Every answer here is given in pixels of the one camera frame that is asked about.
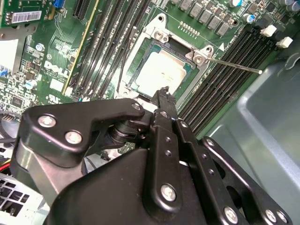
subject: red wire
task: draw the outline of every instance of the red wire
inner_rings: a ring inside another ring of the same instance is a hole
[[[5,170],[6,168],[8,168],[10,166],[10,163],[5,164],[4,166],[0,167],[0,172],[2,172],[3,170]]]

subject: metal lever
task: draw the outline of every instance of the metal lever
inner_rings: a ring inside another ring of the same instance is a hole
[[[212,61],[212,62],[223,64],[223,65],[226,65],[226,66],[234,67],[234,68],[237,68],[237,69],[246,70],[246,71],[249,71],[249,72],[252,72],[252,73],[257,73],[257,74],[262,74],[263,73],[263,71],[260,70],[260,69],[253,69],[253,68],[241,66],[241,65],[238,65],[238,64],[234,64],[234,63],[231,63],[231,62],[225,62],[225,61],[222,61],[222,60],[216,60],[216,59],[212,59],[212,58],[208,58],[208,60]]]

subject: wire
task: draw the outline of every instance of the wire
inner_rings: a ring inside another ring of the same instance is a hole
[[[15,138],[10,137],[10,138],[0,138],[0,143],[14,143],[15,142]]]
[[[0,172],[2,172],[3,170],[5,170],[9,166],[10,166],[10,163],[7,163],[7,164],[3,165],[2,167],[0,167]]]

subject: screw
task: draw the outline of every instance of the screw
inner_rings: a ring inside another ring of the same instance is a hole
[[[207,139],[206,141],[207,141],[208,145],[210,145],[210,146],[214,146],[215,145],[214,142],[212,142],[212,140],[210,140],[210,139]]]
[[[281,218],[281,220],[283,222],[285,222],[287,224],[287,219],[286,219],[285,215],[281,211],[277,211],[277,215],[279,216],[279,218]]]
[[[200,64],[200,63],[203,62],[203,57],[202,56],[197,56],[195,60],[196,60],[196,63]]]
[[[79,144],[83,140],[83,137],[76,131],[69,131],[66,133],[65,139],[70,144]]]
[[[56,124],[55,118],[53,118],[51,116],[41,116],[40,118],[38,118],[37,121],[38,121],[39,125],[41,125],[42,127],[45,127],[45,128],[52,128]]]
[[[161,114],[163,117],[168,118],[168,114],[167,114],[165,111],[161,111],[160,114]]]
[[[156,31],[156,32],[154,33],[154,38],[155,38],[156,40],[158,40],[158,41],[160,41],[161,39],[163,39],[163,37],[164,37],[164,34],[163,34],[162,32],[160,32],[160,31]]]
[[[134,109],[136,109],[136,110],[141,110],[139,104],[137,104],[137,103],[133,103],[133,104],[132,104],[132,107],[133,107]]]
[[[173,202],[176,199],[176,193],[175,190],[168,184],[164,184],[163,186],[161,186],[161,194],[163,195],[163,197],[169,201],[169,202]]]
[[[180,123],[181,123],[181,125],[182,125],[184,128],[187,128],[187,127],[188,127],[188,125],[185,123],[185,121],[181,121]]]
[[[266,214],[271,222],[276,223],[276,221],[277,221],[276,217],[275,217],[274,213],[272,213],[271,210],[266,210]]]
[[[225,213],[227,219],[229,220],[229,222],[231,222],[233,224],[238,223],[238,216],[236,215],[235,211],[233,211],[232,208],[226,206],[224,208],[224,213]]]

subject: chip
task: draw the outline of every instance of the chip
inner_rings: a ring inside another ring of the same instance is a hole
[[[221,14],[221,12],[222,12],[222,9],[217,8],[217,10],[215,11],[215,15],[219,16]]]
[[[267,7],[266,7],[266,10],[269,11],[269,12],[273,12],[273,10],[275,9],[275,5],[274,3],[270,2]]]
[[[182,3],[180,4],[180,8],[183,11],[186,11],[192,4],[193,0],[183,0]]]
[[[197,18],[202,9],[203,7],[196,3],[189,14],[191,17]]]
[[[288,15],[284,15],[280,21],[284,24],[287,24],[289,22],[290,17]]]
[[[211,15],[210,11],[205,10],[199,18],[199,22],[207,23]]]
[[[251,14],[254,14],[258,9],[258,6],[255,3],[251,3],[247,11]]]
[[[217,31],[217,34],[223,36],[229,29],[229,25],[227,23],[223,23]]]
[[[208,28],[214,30],[219,23],[221,22],[221,20],[218,17],[214,17],[212,18],[211,22],[208,24]]]
[[[23,100],[16,97],[16,96],[13,96],[13,98],[11,100],[11,104],[18,107],[18,108],[21,108],[22,104],[23,104]]]
[[[211,1],[209,1],[208,3],[207,3],[207,5],[206,5],[206,8],[208,9],[208,10],[210,10],[211,9],[211,7],[214,5],[214,3],[212,3]]]

